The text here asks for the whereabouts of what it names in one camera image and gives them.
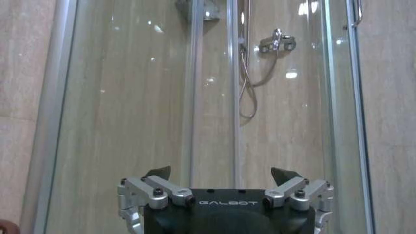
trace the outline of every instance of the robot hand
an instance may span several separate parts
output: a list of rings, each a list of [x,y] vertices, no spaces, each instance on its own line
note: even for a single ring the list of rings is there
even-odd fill
[[[334,187],[325,180],[273,168],[277,188],[215,190],[182,188],[170,174],[166,167],[122,180],[119,215],[131,234],[319,234],[330,220]]]

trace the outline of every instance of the shower hose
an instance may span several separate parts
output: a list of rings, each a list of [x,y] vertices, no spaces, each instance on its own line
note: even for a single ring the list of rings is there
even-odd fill
[[[241,49],[241,61],[242,61],[241,68],[243,70],[243,72],[242,72],[243,74],[241,76],[241,78],[242,78],[242,89],[241,89],[241,94],[239,94],[239,101],[242,103],[243,95],[245,95],[245,92],[246,92],[249,94],[249,97],[253,100],[253,103],[254,103],[254,110],[253,110],[253,112],[250,114],[245,114],[243,110],[241,108],[241,116],[243,118],[246,118],[249,121],[251,121],[253,118],[255,117],[255,115],[258,113],[258,107],[259,107],[255,88],[266,85],[271,81],[271,79],[273,79],[273,73],[274,73],[274,70],[275,70],[275,67],[277,67],[277,62],[278,62],[278,55],[279,55],[279,47],[281,47],[282,36],[283,35],[279,34],[278,40],[275,42],[277,49],[274,50],[275,57],[274,57],[273,66],[271,66],[271,68],[270,68],[265,78],[258,83],[254,83],[251,81],[251,77],[250,77],[250,74],[249,74],[249,62],[247,61],[249,61],[250,58],[249,58],[247,48],[243,46],[242,49]]]

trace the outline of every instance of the bathroom wall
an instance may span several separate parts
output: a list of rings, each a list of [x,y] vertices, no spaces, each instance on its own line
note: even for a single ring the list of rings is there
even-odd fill
[[[377,232],[416,233],[416,3],[366,0],[359,26]]]
[[[0,219],[21,223],[55,0],[0,0]]]
[[[171,0],[81,0],[47,233],[122,233],[117,185],[181,182],[190,24]]]

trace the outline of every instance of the black bolt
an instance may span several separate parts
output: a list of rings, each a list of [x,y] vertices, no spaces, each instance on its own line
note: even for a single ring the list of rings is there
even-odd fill
[[[295,192],[295,197],[298,197],[298,198],[305,198],[306,195],[307,195],[307,193],[302,189]]]
[[[163,190],[162,188],[154,189],[154,196],[162,196],[163,195]]]
[[[273,202],[273,200],[271,200],[270,198],[265,198],[265,199],[263,199],[263,205],[265,205],[265,207],[266,207],[267,210],[271,210],[273,207],[274,207],[274,202]]]
[[[197,202],[197,199],[195,199],[195,196],[190,196],[187,197],[187,199],[185,200],[185,204],[187,207],[191,207],[195,205],[195,202]]]

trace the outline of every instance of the shower enclosure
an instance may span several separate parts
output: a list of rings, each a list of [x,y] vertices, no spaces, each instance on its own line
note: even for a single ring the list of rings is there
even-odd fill
[[[273,188],[271,167],[326,179],[327,233],[374,233],[361,4],[58,0],[25,233],[127,233],[117,185],[167,165],[194,188]]]

